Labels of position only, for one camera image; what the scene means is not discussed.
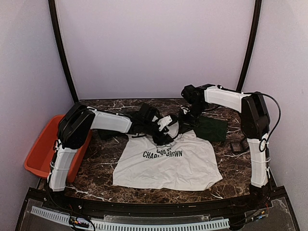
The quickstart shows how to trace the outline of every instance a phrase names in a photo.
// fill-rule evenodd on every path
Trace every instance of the black pole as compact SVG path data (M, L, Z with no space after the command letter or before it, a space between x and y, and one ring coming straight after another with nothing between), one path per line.
M59 55L60 55L60 60L61 60L62 67L63 67L63 70L64 70L65 78L66 78L69 90L71 92L73 101L74 101L74 103L76 103L76 102L79 101L79 99L78 99L78 96L77 96L77 93L76 93L76 89L75 89L75 86L74 86L74 83L73 83L71 73L69 71L69 67L68 67L68 63L67 63L67 59L66 59L66 55L65 55L65 51L64 51L64 46L63 46L61 33L60 33L60 27L59 27L59 22L58 22L55 0L48 0L48 3L49 3L49 10L50 10L53 32L54 32L54 36L56 38L58 52L59 52Z
M262 4L262 0L256 0L255 9L254 9L254 16L253 16L252 24L251 24L250 36L249 36L249 41L248 41L247 50L246 50L246 55L245 55L240 79L239 79L239 81L237 83L237 87L236 87L237 91L242 91L243 86L244 86L244 82L245 82L245 79L246 79L246 75L247 75L252 51L254 49L254 44L255 44L255 40L256 40L257 28L258 28L259 17L260 17L260 12L261 12L261 4Z

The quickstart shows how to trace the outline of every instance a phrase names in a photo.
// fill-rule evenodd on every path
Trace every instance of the brown marble surface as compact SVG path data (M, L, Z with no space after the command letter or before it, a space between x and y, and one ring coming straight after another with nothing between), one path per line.
M83 103L110 112L137 111L143 103L149 103L155 106L161 115L178 114L180 107L187 105L183 99L86 100ZM184 192L113 186L112 173L128 138L120 136L102 141L94 130L76 179L67 184L65 194L91 200L139 204L200 202L249 194L250 152L234 155L230 149L230 142L240 141L244 137L240 129L239 115L236 111L224 107L203 115L228 121L226 142L212 143L223 180L208 190Z

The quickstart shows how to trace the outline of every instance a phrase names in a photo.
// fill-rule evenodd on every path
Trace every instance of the white cloth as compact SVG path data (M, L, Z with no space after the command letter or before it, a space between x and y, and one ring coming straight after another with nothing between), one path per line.
M169 127L175 137L178 123ZM140 189L203 191L222 179L213 146L187 132L158 147L151 137L132 138L113 173L113 185Z

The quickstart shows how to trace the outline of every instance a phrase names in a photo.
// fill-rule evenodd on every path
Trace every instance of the slotted white strip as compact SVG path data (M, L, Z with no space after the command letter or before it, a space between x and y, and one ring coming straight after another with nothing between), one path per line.
M69 226L69 216L46 210L44 208L32 207L31 214L54 221L59 224ZM192 224L180 225L128 225L116 224L103 221L91 220L97 231L212 231L229 228L229 219L221 219L215 221L207 221Z

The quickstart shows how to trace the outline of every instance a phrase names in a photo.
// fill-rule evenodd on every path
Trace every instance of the red plastic container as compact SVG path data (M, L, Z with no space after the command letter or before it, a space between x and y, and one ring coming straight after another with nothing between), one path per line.
M54 154L54 150L52 148L54 141L57 139L58 124L63 116L64 115L56 115L51 119L51 121L49 121L49 123L39 135L37 141L33 145L25 160L25 168L41 178L47 179L49 175L50 162ZM72 183L75 180L76 174L85 155L91 137L92 131L90 130L85 144L79 148L72 161L66 178L67 182Z

